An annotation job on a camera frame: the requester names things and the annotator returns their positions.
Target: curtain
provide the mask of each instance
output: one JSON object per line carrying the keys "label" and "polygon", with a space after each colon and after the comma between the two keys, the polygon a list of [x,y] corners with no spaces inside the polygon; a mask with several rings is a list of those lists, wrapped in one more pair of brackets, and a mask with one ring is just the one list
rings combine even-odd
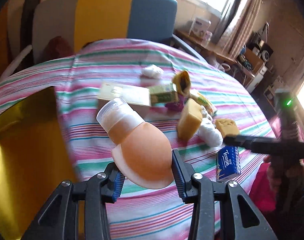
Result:
{"label": "curtain", "polygon": [[232,21],[222,34],[218,46],[235,59],[249,39],[262,0],[241,0]]}
{"label": "curtain", "polygon": [[240,5],[241,0],[228,0],[225,9],[222,12],[221,20],[215,31],[213,32],[213,36],[211,42],[217,44],[219,39],[221,38],[222,34],[232,21],[233,17],[236,14],[236,11]]}

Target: blue tissue packet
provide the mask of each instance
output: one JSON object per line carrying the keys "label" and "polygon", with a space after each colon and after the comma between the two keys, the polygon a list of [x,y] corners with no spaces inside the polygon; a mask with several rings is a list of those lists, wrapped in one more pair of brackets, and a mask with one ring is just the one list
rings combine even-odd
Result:
{"label": "blue tissue packet", "polygon": [[238,147],[225,146],[217,153],[216,181],[227,181],[241,175]]}

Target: box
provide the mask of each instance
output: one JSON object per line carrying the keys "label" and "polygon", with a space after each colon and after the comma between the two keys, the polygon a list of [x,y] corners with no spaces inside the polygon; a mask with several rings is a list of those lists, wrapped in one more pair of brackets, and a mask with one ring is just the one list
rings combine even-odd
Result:
{"label": "box", "polygon": [[225,182],[241,175],[238,147],[225,146],[217,153],[216,181]]}
{"label": "box", "polygon": [[256,75],[260,71],[264,61],[256,56],[250,49],[246,49],[244,57],[251,63],[253,67],[253,74]]}
{"label": "box", "polygon": [[103,82],[101,86],[98,110],[107,102],[119,97],[123,98],[141,117],[145,117],[150,110],[151,101],[148,88],[108,82]]}
{"label": "box", "polygon": [[178,102],[179,96],[176,85],[173,83],[148,87],[151,104]]}
{"label": "box", "polygon": [[210,25],[211,25],[210,21],[197,17],[197,18],[195,18],[195,20],[193,21],[193,23],[191,25],[189,35],[203,40],[206,35],[206,31],[208,30]]}

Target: white plastic bag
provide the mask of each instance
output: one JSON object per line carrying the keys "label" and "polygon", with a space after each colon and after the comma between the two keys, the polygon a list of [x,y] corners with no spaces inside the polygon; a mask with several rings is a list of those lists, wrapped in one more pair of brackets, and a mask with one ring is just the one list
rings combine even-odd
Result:
{"label": "white plastic bag", "polygon": [[145,68],[142,68],[141,73],[142,75],[147,76],[149,78],[159,79],[163,75],[164,71],[162,68],[156,65],[150,65]]}
{"label": "white plastic bag", "polygon": [[223,138],[220,131],[214,127],[212,121],[208,118],[202,119],[197,133],[209,147],[218,147],[223,143]]}
{"label": "white plastic bag", "polygon": [[208,113],[208,111],[205,109],[204,106],[201,106],[202,107],[202,111],[201,111],[201,114],[202,114],[202,117],[203,118],[207,118],[209,120],[213,120],[212,116]]}

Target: striped tablecloth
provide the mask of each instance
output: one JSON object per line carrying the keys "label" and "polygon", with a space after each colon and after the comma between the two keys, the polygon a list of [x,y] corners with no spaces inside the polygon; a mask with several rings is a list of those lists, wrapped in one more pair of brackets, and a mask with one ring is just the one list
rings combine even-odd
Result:
{"label": "striped tablecloth", "polygon": [[[141,75],[141,68],[155,64],[164,70],[161,80]],[[55,86],[62,128],[75,164],[84,180],[104,171],[115,147],[96,121],[97,96],[102,81],[135,86],[169,82],[182,70],[218,109],[216,118],[235,120],[244,135],[274,137],[262,111],[234,78],[174,48],[141,40],[98,41],[75,56],[41,63],[0,83],[0,114],[21,99]],[[152,107],[147,122],[158,127],[178,149],[185,162],[215,180],[216,152],[197,135],[187,143],[177,138],[180,113]],[[249,193],[263,155],[240,149],[242,175],[237,178]],[[215,203],[215,228],[220,228],[219,203]],[[183,204],[172,183],[148,190],[125,180],[121,197],[107,205],[113,239],[186,239],[193,205]]]}

